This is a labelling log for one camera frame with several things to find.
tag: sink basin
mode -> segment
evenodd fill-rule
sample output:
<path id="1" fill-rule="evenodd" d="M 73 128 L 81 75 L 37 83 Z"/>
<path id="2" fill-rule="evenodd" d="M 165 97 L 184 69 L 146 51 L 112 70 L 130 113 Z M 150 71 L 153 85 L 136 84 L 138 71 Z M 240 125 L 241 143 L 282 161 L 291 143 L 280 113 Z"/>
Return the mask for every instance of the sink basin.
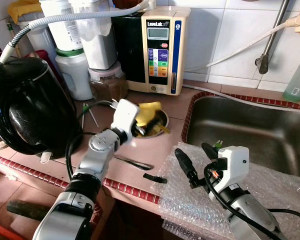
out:
<path id="1" fill-rule="evenodd" d="M 184 142 L 201 146 L 222 140 L 222 147 L 244 146 L 251 162 L 300 177 L 300 113 L 218 96 L 194 98 L 183 128 Z"/>

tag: kitchen countertop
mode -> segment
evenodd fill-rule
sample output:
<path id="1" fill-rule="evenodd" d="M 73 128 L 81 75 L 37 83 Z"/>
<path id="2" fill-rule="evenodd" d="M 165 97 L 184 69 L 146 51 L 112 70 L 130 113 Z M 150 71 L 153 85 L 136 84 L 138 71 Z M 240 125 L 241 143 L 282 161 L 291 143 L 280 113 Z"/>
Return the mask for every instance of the kitchen countertop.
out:
<path id="1" fill-rule="evenodd" d="M 189 80 L 187 80 L 185 83 L 227 94 L 231 93 L 252 97 L 264 97 L 275 100 L 283 100 L 281 92 L 235 87 L 215 83 L 195 82 Z M 174 145 L 177 145 L 178 142 L 181 141 L 181 132 L 185 122 L 189 103 L 192 96 L 199 92 L 199 90 L 183 88 L 179 96 L 168 96 L 156 93 L 129 91 L 126 98 L 135 104 L 150 103 L 156 101 L 161 102 L 162 109 L 169 116 L 168 128 L 171 130 L 171 134 L 163 133 L 157 137 L 149 139 L 134 138 L 131 144 L 122 145 L 115 154 L 138 162 L 151 164 L 154 166 L 154 169 L 146 172 L 150 175 L 157 175 L 163 161 L 170 154 L 172 147 Z M 76 103 L 78 112 L 80 111 L 80 109 L 82 109 L 82 104 L 83 102 Z M 96 106 L 92 108 L 92 111 L 99 124 L 99 128 L 96 127 L 90 115 L 86 114 L 84 118 L 84 132 L 98 133 L 101 130 L 110 127 L 110 124 L 113 121 L 114 109 L 107 106 Z M 85 152 L 87 151 L 88 140 L 90 137 L 91 136 L 85 136 L 77 151 L 72 155 L 71 159 L 74 168 L 78 166 Z M 66 182 L 69 181 L 64 158 L 50 160 L 47 164 L 41 164 L 39 163 L 39 158 L 37 156 L 24 155 L 22 153 L 15 152 L 9 147 L 0 150 L 0 157 L 9 159 L 13 162 L 17 162 Z M 119 183 L 154 194 L 153 190 L 151 189 L 151 185 L 153 184 L 153 182 L 143 178 L 144 173 L 145 171 L 142 171 L 130 164 L 113 158 L 109 163 L 109 169 L 106 177 Z M 135 196 L 119 192 L 118 190 L 111 187 L 108 187 L 107 194 L 130 204 L 144 208 L 148 211 L 157 211 L 155 204 L 152 204 L 151 202 L 145 201 L 143 199 L 137 199 Z"/>

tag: bubble wrap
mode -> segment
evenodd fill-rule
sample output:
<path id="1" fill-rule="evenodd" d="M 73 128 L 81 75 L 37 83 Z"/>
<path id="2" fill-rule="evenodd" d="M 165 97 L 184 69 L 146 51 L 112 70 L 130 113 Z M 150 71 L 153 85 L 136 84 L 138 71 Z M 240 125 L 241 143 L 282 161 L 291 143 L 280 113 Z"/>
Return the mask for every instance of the bubble wrap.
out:
<path id="1" fill-rule="evenodd" d="M 163 227 L 185 240 L 234 240 L 224 212 L 218 202 L 212 202 L 203 187 L 190 188 L 189 180 L 179 166 L 174 151 L 182 149 L 192 160 L 198 177 L 211 161 L 197 146 L 179 142 L 167 157 L 158 175 L 167 184 L 153 183 L 152 190 L 160 196 L 158 211 Z M 254 163 L 240 184 L 266 208 L 291 209 L 300 212 L 300 177 L 281 173 Z M 300 239 L 300 217 L 274 213 L 283 234 L 290 240 Z"/>

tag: white hose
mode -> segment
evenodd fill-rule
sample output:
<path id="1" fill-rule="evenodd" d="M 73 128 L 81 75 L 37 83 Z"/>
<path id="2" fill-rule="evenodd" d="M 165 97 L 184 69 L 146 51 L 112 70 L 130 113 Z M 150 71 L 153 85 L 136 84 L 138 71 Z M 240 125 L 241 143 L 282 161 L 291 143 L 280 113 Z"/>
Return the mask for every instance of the white hose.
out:
<path id="1" fill-rule="evenodd" d="M 51 23 L 63 22 L 63 21 L 74 21 L 80 19 L 97 19 L 97 18 L 112 18 L 133 14 L 141 9 L 146 9 L 149 6 L 149 0 L 143 0 L 138 5 L 118 11 L 98 11 L 98 12 L 83 12 L 83 13 L 72 13 L 42 17 L 33 21 L 30 21 L 27 26 L 22 28 L 14 38 L 5 46 L 0 56 L 0 62 L 5 63 L 15 50 L 15 46 L 18 44 L 20 39 L 26 35 L 29 31 Z"/>
<path id="2" fill-rule="evenodd" d="M 213 91 L 213 90 L 204 88 L 204 87 L 192 86 L 192 85 L 187 85 L 187 84 L 183 84 L 182 86 L 185 87 L 185 88 L 189 88 L 189 89 L 197 89 L 197 90 L 200 90 L 200 91 L 206 91 L 206 92 L 209 92 L 209 93 L 212 93 L 212 94 L 216 94 L 218 96 L 221 96 L 221 97 L 224 97 L 224 98 L 227 98 L 227 99 L 231 99 L 231 100 L 237 101 L 239 103 L 248 104 L 248 105 L 252 105 L 252 106 L 256 106 L 256 107 L 261 107 L 261 108 L 265 108 L 265 109 L 275 109 L 275 110 L 281 110 L 281 111 L 287 111 L 287 112 L 297 112 L 297 113 L 300 113 L 300 109 L 288 108 L 288 107 L 280 107 L 280 106 L 272 106 L 272 105 L 265 105 L 265 104 L 255 103 L 255 102 L 252 102 L 252 101 L 245 101 L 245 100 L 233 97 L 233 96 L 229 96 L 227 94 L 223 94 L 223 93 L 218 92 L 218 91 Z"/>
<path id="3" fill-rule="evenodd" d="M 213 66 L 213 65 L 216 65 L 216 64 L 218 64 L 218 63 L 221 63 L 221 62 L 223 62 L 224 60 L 227 60 L 227 59 L 233 57 L 234 55 L 237 55 L 238 53 L 240 53 L 240 52 L 246 50 L 247 48 L 251 47 L 252 45 L 254 45 L 254 44 L 258 43 L 258 42 L 260 42 L 262 39 L 265 39 L 265 38 L 268 37 L 269 35 L 271 35 L 271 34 L 277 32 L 277 31 L 279 31 L 280 29 L 283 29 L 283 28 L 286 27 L 286 26 L 287 26 L 287 25 L 286 25 L 286 23 L 284 22 L 284 23 L 280 24 L 279 26 L 276 26 L 276 27 L 273 28 L 272 30 L 266 32 L 265 34 L 261 35 L 260 37 L 256 38 L 255 40 L 253 40 L 253 41 L 252 41 L 251 43 L 249 43 L 248 45 L 245 45 L 245 46 L 239 48 L 238 50 L 234 51 L 233 53 L 229 54 L 228 56 L 224 56 L 224 57 L 222 57 L 222 58 L 220 58 L 220 59 L 218 59 L 218 60 L 216 60 L 216 61 L 210 62 L 210 63 L 208 63 L 206 66 L 191 67 L 191 68 L 185 69 L 184 71 L 185 71 L 185 72 L 197 71 L 197 70 L 201 70 L 201 69 L 203 69 L 203 68 L 208 68 L 208 67 L 211 67 L 211 66 Z"/>

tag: black electric kettle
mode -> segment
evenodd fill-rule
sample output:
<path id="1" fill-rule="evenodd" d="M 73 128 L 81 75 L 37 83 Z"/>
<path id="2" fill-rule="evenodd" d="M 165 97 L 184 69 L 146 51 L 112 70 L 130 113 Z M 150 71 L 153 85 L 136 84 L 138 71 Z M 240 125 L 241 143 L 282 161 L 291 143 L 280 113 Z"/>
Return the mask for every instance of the black electric kettle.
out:
<path id="1" fill-rule="evenodd" d="M 0 63 L 0 137 L 27 155 L 65 155 L 82 128 L 46 61 L 27 57 Z"/>

